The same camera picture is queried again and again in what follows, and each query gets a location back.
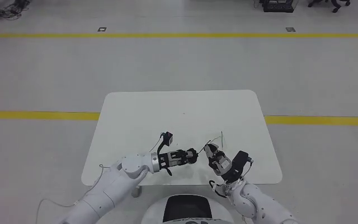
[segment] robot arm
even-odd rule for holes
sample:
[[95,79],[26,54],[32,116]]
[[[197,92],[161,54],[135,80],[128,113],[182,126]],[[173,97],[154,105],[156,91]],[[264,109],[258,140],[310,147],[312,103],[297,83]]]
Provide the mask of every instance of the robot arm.
[[228,198],[241,215],[251,218],[255,224],[298,224],[286,208],[242,176],[244,165],[253,163],[248,153],[239,151],[231,162],[218,148],[212,143],[204,146],[209,166],[224,179],[224,184],[213,186],[219,196]]
[[61,224],[91,224],[122,202],[145,178],[159,172],[156,153],[126,156],[114,163],[74,207],[61,219]]
[[163,133],[163,142],[157,153],[135,154],[125,156],[106,170],[91,189],[73,209],[62,217],[60,224],[93,224],[102,216],[121,203],[130,192],[146,177],[148,172],[154,174],[161,169],[169,171],[169,167],[193,164],[197,153],[194,149],[177,150],[159,154],[164,145],[172,143],[173,135]]

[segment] gray floor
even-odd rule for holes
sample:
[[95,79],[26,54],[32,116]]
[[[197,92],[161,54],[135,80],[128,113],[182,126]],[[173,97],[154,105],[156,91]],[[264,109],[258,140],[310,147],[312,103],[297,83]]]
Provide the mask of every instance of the gray floor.
[[[1,32],[358,32],[357,4],[263,13],[242,0],[38,0]],[[0,110],[100,111],[114,91],[251,89],[265,115],[357,116],[357,39],[1,39]],[[96,122],[0,120],[0,220],[72,203]],[[283,180],[262,190],[305,223],[356,223],[358,127],[269,125]],[[145,187],[100,223],[139,223],[155,201],[208,186]],[[39,223],[66,209],[43,206]]]

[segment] white table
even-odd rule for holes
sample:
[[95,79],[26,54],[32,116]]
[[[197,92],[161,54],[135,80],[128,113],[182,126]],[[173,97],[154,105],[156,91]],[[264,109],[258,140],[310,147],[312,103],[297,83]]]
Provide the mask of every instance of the white table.
[[[92,185],[105,166],[125,155],[148,152],[161,132],[173,136],[161,153],[194,148],[224,136],[224,152],[233,159],[239,150],[254,159],[247,179],[254,184],[275,184],[282,172],[256,94],[250,90],[114,92],[106,96],[82,173]],[[214,141],[221,146],[221,140]],[[148,174],[141,185],[206,185],[221,182],[208,166],[205,152],[197,163]]]

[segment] yellow floor line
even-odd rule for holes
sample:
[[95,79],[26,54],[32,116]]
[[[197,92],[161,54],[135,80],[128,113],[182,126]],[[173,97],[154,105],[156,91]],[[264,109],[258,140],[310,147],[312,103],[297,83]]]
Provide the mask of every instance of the yellow floor line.
[[97,112],[0,111],[0,119],[98,120]]
[[[98,120],[97,112],[0,111],[0,119]],[[355,116],[265,116],[266,124],[358,126]]]
[[0,38],[358,38],[358,34],[300,33],[82,33],[82,34],[0,34]]

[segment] chair leg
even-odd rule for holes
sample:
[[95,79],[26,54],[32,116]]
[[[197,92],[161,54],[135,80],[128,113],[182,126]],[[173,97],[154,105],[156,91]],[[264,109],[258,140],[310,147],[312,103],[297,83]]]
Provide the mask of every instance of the chair leg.
[[338,12],[338,10],[341,8],[341,5],[338,4],[337,0],[331,0],[332,4],[335,6],[335,9],[332,11],[333,13]]

